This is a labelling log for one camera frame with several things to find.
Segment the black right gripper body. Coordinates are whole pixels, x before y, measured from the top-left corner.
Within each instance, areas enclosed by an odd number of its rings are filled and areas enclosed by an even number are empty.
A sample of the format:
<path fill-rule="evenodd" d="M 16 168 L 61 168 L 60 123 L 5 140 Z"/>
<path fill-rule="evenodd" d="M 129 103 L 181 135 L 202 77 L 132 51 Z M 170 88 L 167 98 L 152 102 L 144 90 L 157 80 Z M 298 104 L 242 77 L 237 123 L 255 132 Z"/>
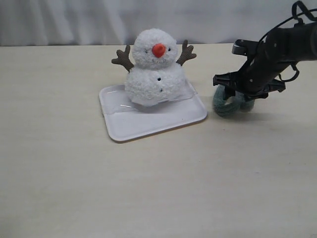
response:
<path fill-rule="evenodd" d="M 235 72 L 216 74 L 214 86 L 230 87 L 244 95 L 246 101 L 265 99 L 270 92 L 285 90 L 285 83 L 297 78 L 297 62 L 286 60 L 294 48 L 297 28 L 276 28 L 268 32 L 265 41 L 258 41 L 256 52 Z"/>

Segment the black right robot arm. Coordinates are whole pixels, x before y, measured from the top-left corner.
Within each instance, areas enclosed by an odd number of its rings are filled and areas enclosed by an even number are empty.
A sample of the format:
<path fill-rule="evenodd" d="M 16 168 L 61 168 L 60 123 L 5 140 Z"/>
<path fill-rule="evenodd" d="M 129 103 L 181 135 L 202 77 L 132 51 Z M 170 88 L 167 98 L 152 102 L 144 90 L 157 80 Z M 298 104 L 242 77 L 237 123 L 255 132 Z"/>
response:
<path fill-rule="evenodd" d="M 317 59 L 317 25 L 303 24 L 292 28 L 275 28 L 265 41 L 238 39 L 234 55 L 247 60 L 235 72 L 216 74 L 213 85 L 224 87 L 223 98 L 241 93 L 246 101 L 265 99 L 270 92 L 285 90 L 285 84 L 299 76 L 297 64 Z"/>

